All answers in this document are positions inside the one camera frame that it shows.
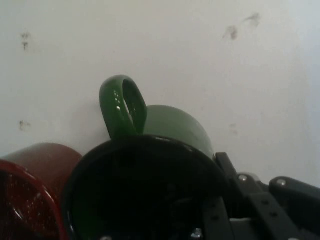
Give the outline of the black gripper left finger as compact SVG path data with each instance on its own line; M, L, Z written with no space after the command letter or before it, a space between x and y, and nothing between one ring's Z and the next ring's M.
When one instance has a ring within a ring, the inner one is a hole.
M204 240L234 240L233 229L222 197L207 198L202 207Z

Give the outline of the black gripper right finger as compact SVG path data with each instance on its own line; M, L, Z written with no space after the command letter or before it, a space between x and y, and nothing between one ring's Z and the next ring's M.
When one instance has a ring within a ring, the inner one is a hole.
M225 198L236 240L318 240L320 189L279 176L268 184L237 172L225 152L215 155L229 189Z

